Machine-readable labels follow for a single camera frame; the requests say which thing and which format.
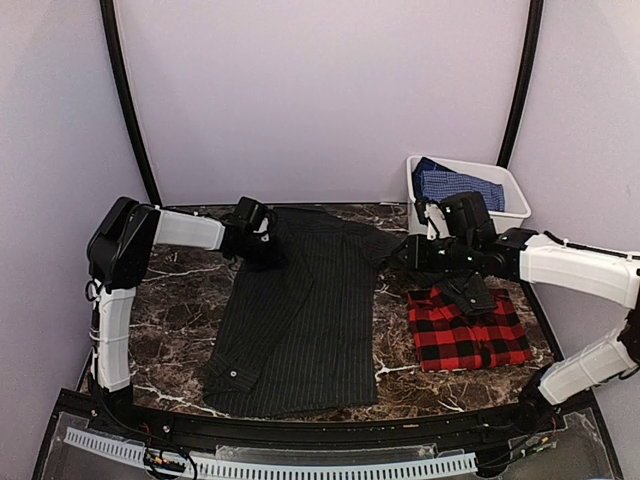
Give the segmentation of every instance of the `white slotted strip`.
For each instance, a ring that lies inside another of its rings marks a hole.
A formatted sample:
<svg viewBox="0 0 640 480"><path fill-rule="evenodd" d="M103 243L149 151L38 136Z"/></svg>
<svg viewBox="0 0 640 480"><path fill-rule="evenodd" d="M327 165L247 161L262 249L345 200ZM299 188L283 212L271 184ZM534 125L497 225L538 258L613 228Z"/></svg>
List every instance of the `white slotted strip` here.
<svg viewBox="0 0 640 480"><path fill-rule="evenodd" d="M93 432L68 428L65 443L105 458L144 468L144 447L102 437ZM198 478L229 480L423 480L474 473L475 453L412 462L355 466L263 465L229 462L191 454L198 466ZM178 455L167 453L167 459L185 463ZM190 478L191 466L183 474Z"/></svg>

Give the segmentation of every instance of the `dark marble surface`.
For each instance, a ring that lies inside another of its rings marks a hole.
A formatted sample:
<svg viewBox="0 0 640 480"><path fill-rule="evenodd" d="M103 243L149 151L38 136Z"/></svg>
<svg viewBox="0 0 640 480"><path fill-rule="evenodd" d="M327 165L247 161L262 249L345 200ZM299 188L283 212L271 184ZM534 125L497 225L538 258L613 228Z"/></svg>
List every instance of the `dark marble surface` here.
<svg viewBox="0 0 640 480"><path fill-rule="evenodd" d="M346 220L406 233L404 205L325 205ZM196 208L213 217L227 207ZM209 358L231 293L235 272L219 253L155 247L138 288L131 318L130 360L135 403L175 412L227 416L202 400L203 363ZM532 347L534 359L493 370L424 373L408 331L406 292L417 289L401 272L383 271L374 302L374 349L379 404L345 408L288 420L366 421L466 412L515 402L518 391L552 355L519 285L507 288Z"/></svg>

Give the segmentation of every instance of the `blue checkered fabric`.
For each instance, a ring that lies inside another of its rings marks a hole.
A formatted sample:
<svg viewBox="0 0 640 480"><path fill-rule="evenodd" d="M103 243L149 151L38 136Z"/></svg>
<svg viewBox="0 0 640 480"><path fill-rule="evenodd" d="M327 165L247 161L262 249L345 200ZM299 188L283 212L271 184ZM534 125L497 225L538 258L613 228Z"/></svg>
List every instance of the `blue checkered fabric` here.
<svg viewBox="0 0 640 480"><path fill-rule="evenodd" d="M420 175L422 197L439 202L457 193L479 192L484 198L488 210L504 212L504 188L502 185L451 171L423 170Z"/></svg>

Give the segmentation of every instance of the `red plaid shirt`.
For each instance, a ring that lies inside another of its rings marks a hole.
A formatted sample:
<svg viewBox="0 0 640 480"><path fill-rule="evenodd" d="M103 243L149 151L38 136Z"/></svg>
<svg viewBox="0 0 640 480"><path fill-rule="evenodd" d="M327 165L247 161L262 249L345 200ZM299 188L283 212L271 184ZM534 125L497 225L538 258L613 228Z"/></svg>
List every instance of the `red plaid shirt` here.
<svg viewBox="0 0 640 480"><path fill-rule="evenodd" d="M473 317L437 287L409 293L409 325L423 371L494 368L533 358L507 290L490 292L497 308Z"/></svg>

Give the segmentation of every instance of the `laundry basket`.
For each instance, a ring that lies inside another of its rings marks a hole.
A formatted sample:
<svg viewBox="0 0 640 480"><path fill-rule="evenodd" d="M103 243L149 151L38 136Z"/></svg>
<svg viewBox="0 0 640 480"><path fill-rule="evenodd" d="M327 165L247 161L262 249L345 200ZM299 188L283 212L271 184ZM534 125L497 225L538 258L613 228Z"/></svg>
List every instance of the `laundry basket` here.
<svg viewBox="0 0 640 480"><path fill-rule="evenodd" d="M413 191L412 174L420 160L424 155L412 155L407 158L407 185L409 187L409 205L407 208L409 215L409 233L421 233L429 238L435 238L436 229L432 225L422 225L418 220L418 214L414 207L416 195ZM436 163L445 166L454 172L473 175L483 180L498 183L504 188L505 211L492 212L489 215L496 226L496 232L502 233L510 228L519 227L522 222L531 216L531 208L527 200L522 194L522 190L518 186L516 179L506 168L497 167L495 165L484 165L481 163L461 162L459 160L447 160L445 158L430 157ZM440 236L447 236L447 224L444 220L442 212L435 207L427 207L427 215L433 221L436 228L440 232Z"/></svg>

